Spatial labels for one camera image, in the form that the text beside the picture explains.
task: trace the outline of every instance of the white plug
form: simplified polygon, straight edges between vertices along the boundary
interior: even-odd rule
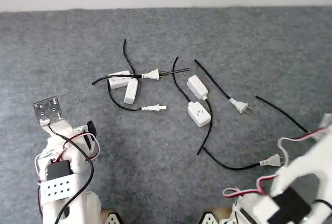
[[[204,86],[197,75],[193,75],[188,79],[187,86],[199,100],[205,101],[208,98],[208,89]]]
[[[142,111],[160,111],[160,110],[166,110],[166,106],[160,106],[155,105],[155,106],[143,106]]]
[[[202,127],[211,121],[211,115],[199,102],[189,102],[188,113],[198,127]]]
[[[134,104],[137,87],[139,86],[139,81],[135,78],[131,78],[128,82],[126,94],[124,96],[124,102],[127,104]]]
[[[248,107],[248,103],[244,103],[242,101],[236,101],[233,98],[229,99],[230,103],[232,103],[235,108],[239,111],[239,113],[246,113],[249,114],[249,111],[252,111],[249,107]]]
[[[279,154],[274,154],[272,156],[270,156],[268,159],[262,160],[259,162],[260,166],[277,166],[280,167],[281,166],[281,161],[280,161],[280,156]]]
[[[121,72],[116,72],[113,74],[109,74],[109,75],[130,75],[130,72],[127,71],[121,71]],[[117,88],[121,88],[121,87],[125,87],[126,85],[128,85],[128,82],[130,81],[130,77],[113,77],[113,78],[109,78],[109,85],[110,88],[112,89],[117,89]]]
[[[159,71],[157,69],[152,70],[149,73],[142,74],[142,78],[151,79],[151,80],[159,80]]]

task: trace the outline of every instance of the metal prong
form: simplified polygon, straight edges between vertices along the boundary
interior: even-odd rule
[[[159,75],[161,75],[161,76],[171,75],[171,74],[176,74],[176,73],[181,73],[181,72],[186,72],[186,71],[189,71],[189,68],[184,68],[184,69],[169,71],[169,72],[165,72],[165,73],[159,73]]]

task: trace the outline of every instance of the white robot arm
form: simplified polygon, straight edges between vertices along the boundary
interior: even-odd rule
[[[99,197],[85,191],[93,176],[91,160],[100,152],[93,122],[73,129],[63,119],[56,96],[34,103],[34,108],[40,125],[50,134],[46,148],[35,159],[43,224],[101,224]],[[90,177],[84,179],[88,163]],[[106,223],[121,221],[110,215]]]
[[[269,194],[240,196],[232,207],[229,219],[221,220],[220,224],[324,223],[332,213],[332,125],[323,132],[325,136],[305,155],[275,173]],[[289,187],[296,178],[308,174],[315,174],[320,180],[312,206]]]

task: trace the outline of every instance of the black circuit board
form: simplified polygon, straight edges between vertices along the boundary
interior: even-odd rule
[[[41,126],[51,124],[63,119],[58,97],[35,102],[33,104],[37,120]]]

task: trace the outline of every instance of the black wire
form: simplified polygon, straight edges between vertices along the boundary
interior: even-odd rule
[[[121,109],[123,110],[127,110],[127,111],[140,111],[142,110],[141,108],[128,108],[128,107],[125,107],[125,106],[122,106],[120,105],[113,97],[112,95],[112,89],[110,88],[110,84],[109,84],[109,81],[107,81],[107,90],[108,90],[108,95],[110,97],[110,99],[113,101],[113,103],[115,105],[117,105],[118,107],[120,107]]]
[[[54,224],[58,224],[62,214],[64,213],[64,211],[66,210],[66,208],[69,206],[69,204],[72,203],[73,200],[75,200],[86,188],[87,186],[91,183],[92,178],[93,178],[93,173],[94,173],[94,167],[93,167],[93,163],[91,161],[91,159],[89,158],[89,156],[77,145],[75,144],[73,141],[71,141],[69,138],[56,133],[55,131],[53,131],[53,129],[51,128],[50,124],[48,124],[49,129],[51,130],[52,133],[54,133],[55,135],[61,137],[63,140],[66,140],[66,142],[70,143],[71,145],[73,145],[79,152],[82,153],[82,155],[86,158],[86,160],[88,161],[90,167],[91,167],[91,172],[90,172],[90,176],[87,180],[87,182],[80,188],[80,190],[74,195],[72,196],[61,208],[61,210],[59,211],[59,214],[54,222]]]
[[[127,56],[126,43],[127,43],[127,40],[125,39],[124,42],[123,42],[123,55],[124,55],[124,58],[126,59],[128,65],[130,66],[130,68],[131,68],[131,70],[133,72],[133,75],[136,75],[136,70],[135,70],[133,64],[130,62],[130,60],[129,60],[128,56]],[[129,108],[129,107],[125,107],[125,106],[122,106],[119,102],[117,102],[116,99],[112,95],[112,89],[110,87],[109,80],[107,80],[107,90],[108,90],[109,98],[113,101],[113,103],[115,105],[117,105],[121,109],[127,110],[127,111],[140,111],[140,110],[142,110],[141,108]]]
[[[278,110],[279,112],[281,112],[283,115],[285,115],[288,119],[290,119],[295,125],[297,125],[301,130],[303,130],[306,133],[309,133],[309,131],[304,128],[302,125],[300,125],[299,122],[297,122],[291,115],[289,115],[288,113],[286,113],[283,109],[277,107],[276,105],[272,104],[271,102],[263,99],[262,97],[256,95],[256,98],[259,99],[260,101],[263,101],[264,103],[272,106],[274,109]]]
[[[209,130],[207,131],[207,134],[205,136],[205,139],[201,145],[201,147],[199,148],[198,152],[197,152],[197,155],[199,155],[199,153],[201,153],[201,150],[203,149],[206,141],[208,140],[208,137],[210,135],[210,132],[211,132],[211,129],[212,129],[212,120],[213,120],[213,112],[212,112],[212,107],[211,107],[211,104],[209,103],[209,101],[206,99],[205,100],[206,103],[207,103],[207,106],[209,107],[209,111],[210,111],[210,115],[211,115],[211,120],[210,120],[210,124],[209,124]]]
[[[176,62],[177,62],[177,59],[178,59],[178,57],[175,59],[175,61],[174,61],[174,63],[173,63],[173,69],[172,70],[174,70],[175,69],[175,64],[176,64]],[[176,82],[176,79],[175,79],[175,76],[173,75],[173,81],[174,81],[174,83],[175,83],[175,85],[176,85],[176,87],[179,89],[179,91],[181,92],[181,94],[185,97],[185,99],[188,101],[188,102],[190,102],[191,100],[189,99],[189,97],[188,97],[188,95],[180,88],[180,86],[177,84],[177,82]],[[220,166],[222,166],[222,167],[224,167],[225,169],[228,169],[228,170],[232,170],[232,171],[242,171],[242,170],[248,170],[248,169],[251,169],[251,168],[254,168],[254,167],[257,167],[257,166],[260,166],[260,164],[259,163],[254,163],[254,164],[251,164],[251,165],[248,165],[248,166],[245,166],[245,167],[240,167],[240,168],[233,168],[233,167],[229,167],[229,166],[227,166],[227,165],[224,165],[223,163],[221,163],[220,161],[218,161],[218,159],[216,159],[209,151],[208,151],[208,149],[206,149],[205,147],[204,147],[204,145],[205,145],[205,143],[206,143],[206,141],[208,140],[208,137],[209,137],[209,135],[210,135],[210,132],[211,132],[211,129],[212,129],[212,119],[213,119],[213,112],[212,112],[212,107],[211,107],[211,104],[209,103],[209,101],[208,100],[205,100],[206,101],[206,103],[207,103],[207,105],[208,105],[208,107],[209,107],[209,110],[210,110],[210,115],[211,115],[211,121],[210,121],[210,126],[209,126],[209,130],[208,130],[208,132],[207,132],[207,134],[206,134],[206,136],[205,136],[205,139],[204,139],[204,141],[203,141],[203,143],[202,143],[202,145],[201,145],[201,147],[200,147],[200,149],[199,149],[199,151],[198,151],[198,153],[197,154],[199,154],[199,152],[201,151],[201,149],[202,150],[204,150],[216,163],[218,163]]]
[[[142,75],[106,75],[106,76],[100,77],[99,79],[95,80],[92,83],[92,85],[95,85],[96,83],[98,83],[101,80],[106,80],[106,79],[115,78],[115,77],[141,78]]]
[[[39,209],[40,216],[43,217],[43,211],[42,211],[42,207],[40,205],[40,185],[38,185],[38,189],[37,189],[37,201],[38,201],[38,209]]]
[[[123,42],[123,47],[122,47],[123,55],[124,55],[124,58],[126,59],[126,61],[128,62],[129,66],[131,68],[131,71],[133,71],[133,75],[136,75],[136,70],[135,70],[133,64],[131,64],[131,62],[130,62],[128,56],[127,56],[126,44],[127,44],[127,39],[125,39],[124,42]]]
[[[175,71],[175,65],[176,65],[176,62],[177,62],[177,59],[178,57],[175,58],[175,61],[173,63],[173,67],[172,67],[172,71]],[[185,94],[185,92],[180,88],[180,86],[177,84],[176,82],[176,79],[175,79],[175,75],[172,74],[172,77],[173,77],[173,81],[174,81],[174,84],[176,85],[176,87],[178,88],[178,90],[180,91],[180,93],[183,95],[183,97],[187,100],[187,102],[190,102],[191,100],[189,99],[188,95]]]
[[[225,169],[231,170],[231,171],[243,171],[243,170],[248,170],[254,167],[258,167],[260,166],[259,163],[254,163],[245,167],[239,167],[239,168],[233,168],[233,167],[229,167],[227,165],[224,165],[223,163],[221,163],[220,161],[218,161],[218,159],[216,159],[209,151],[208,149],[206,149],[205,147],[203,147],[203,150],[206,152],[206,154],[208,154],[217,164],[219,164],[220,166],[224,167]]]
[[[204,71],[204,73],[209,77],[209,79],[213,82],[213,84],[217,87],[217,89],[222,93],[223,96],[225,96],[227,99],[230,99],[230,96],[219,86],[219,84],[213,79],[212,75],[202,66],[202,64],[199,63],[196,59],[194,60],[197,65]]]

